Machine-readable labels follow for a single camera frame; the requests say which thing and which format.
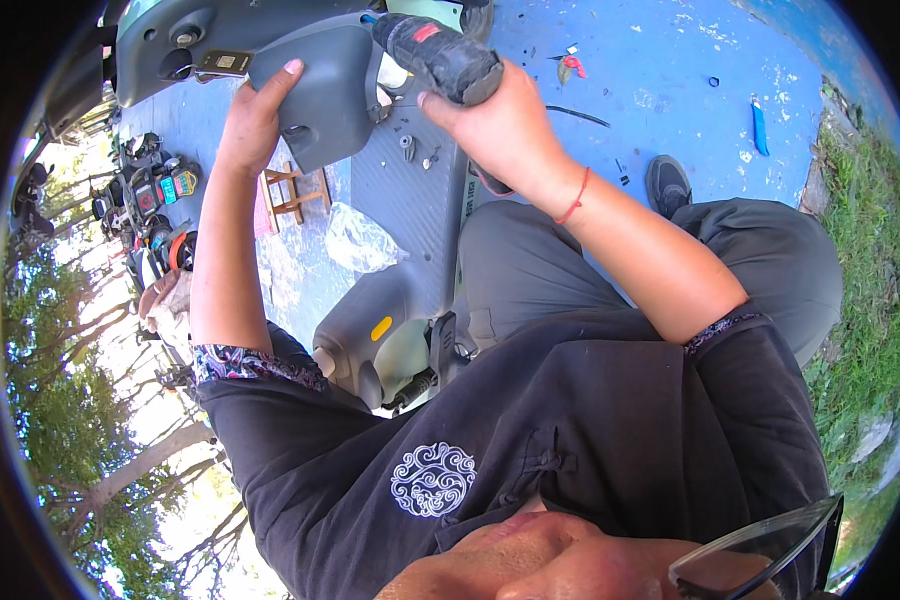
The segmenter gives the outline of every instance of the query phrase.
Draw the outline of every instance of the orange tire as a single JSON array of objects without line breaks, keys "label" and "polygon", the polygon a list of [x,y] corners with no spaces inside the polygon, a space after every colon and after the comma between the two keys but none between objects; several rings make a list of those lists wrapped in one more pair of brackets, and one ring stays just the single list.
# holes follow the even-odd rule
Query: orange tire
[{"label": "orange tire", "polygon": [[173,240],[173,243],[169,245],[169,268],[170,269],[180,269],[180,265],[177,264],[177,254],[180,251],[180,247],[183,246],[183,242],[187,239],[187,233],[183,232],[176,236],[176,239]]}]

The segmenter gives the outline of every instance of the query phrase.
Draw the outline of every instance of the mouth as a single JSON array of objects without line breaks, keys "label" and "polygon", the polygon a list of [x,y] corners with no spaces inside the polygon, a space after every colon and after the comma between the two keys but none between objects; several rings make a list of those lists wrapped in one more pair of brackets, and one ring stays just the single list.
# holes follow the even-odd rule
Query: mouth
[{"label": "mouth", "polygon": [[511,516],[504,522],[497,525],[493,529],[493,531],[488,533],[486,537],[480,540],[480,544],[477,547],[486,548],[487,546],[493,546],[504,538],[516,534],[516,532],[520,531],[525,526],[543,517],[544,515],[546,515],[545,511],[521,512],[519,514],[515,514],[514,516]]}]

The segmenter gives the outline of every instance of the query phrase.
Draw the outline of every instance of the red string bracelet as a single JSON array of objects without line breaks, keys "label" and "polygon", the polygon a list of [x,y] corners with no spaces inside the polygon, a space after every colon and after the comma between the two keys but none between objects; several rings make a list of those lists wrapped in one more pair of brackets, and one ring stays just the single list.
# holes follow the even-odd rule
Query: red string bracelet
[{"label": "red string bracelet", "polygon": [[573,214],[573,211],[577,209],[577,207],[582,207],[583,203],[580,202],[580,198],[584,197],[584,190],[587,189],[587,182],[590,181],[590,167],[586,168],[586,173],[583,174],[583,186],[579,188],[579,193],[576,194],[576,199],[573,200],[573,203],[570,204],[570,210],[567,210],[566,214],[560,217],[559,219],[553,219],[557,225],[563,225],[566,223],[566,220],[570,218],[570,215]]}]

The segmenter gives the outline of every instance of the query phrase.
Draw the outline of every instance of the black shirt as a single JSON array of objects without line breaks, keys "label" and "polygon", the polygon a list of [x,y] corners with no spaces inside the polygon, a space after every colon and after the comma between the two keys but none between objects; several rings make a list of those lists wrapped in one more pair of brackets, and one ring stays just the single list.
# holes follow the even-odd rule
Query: black shirt
[{"label": "black shirt", "polygon": [[828,495],[804,379],[752,304],[686,347],[636,310],[544,318],[393,419],[329,400],[309,359],[276,376],[196,350],[257,546],[301,600],[372,598],[537,493],[609,535],[699,543]]}]

